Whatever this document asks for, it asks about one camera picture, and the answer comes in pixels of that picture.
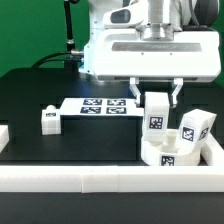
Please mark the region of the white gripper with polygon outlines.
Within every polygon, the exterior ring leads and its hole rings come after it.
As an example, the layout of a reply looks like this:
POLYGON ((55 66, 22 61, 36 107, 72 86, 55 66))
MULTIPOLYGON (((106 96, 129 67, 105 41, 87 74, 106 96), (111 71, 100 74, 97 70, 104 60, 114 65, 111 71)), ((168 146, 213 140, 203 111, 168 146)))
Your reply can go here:
POLYGON ((100 80, 129 80, 137 107, 139 80, 172 81, 171 107, 186 82, 211 82, 221 72, 216 31, 176 32, 174 39, 142 40, 134 28, 105 29, 89 47, 87 72, 100 80))

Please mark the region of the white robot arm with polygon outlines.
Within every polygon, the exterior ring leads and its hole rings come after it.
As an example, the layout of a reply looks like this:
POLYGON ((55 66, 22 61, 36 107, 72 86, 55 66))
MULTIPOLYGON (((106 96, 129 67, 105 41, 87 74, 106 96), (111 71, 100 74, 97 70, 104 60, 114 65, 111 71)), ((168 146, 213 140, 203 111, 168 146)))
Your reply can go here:
POLYGON ((88 0, 90 37, 81 73, 99 80, 171 82, 171 104, 185 82, 221 72, 220 35, 211 28, 220 0, 88 0))

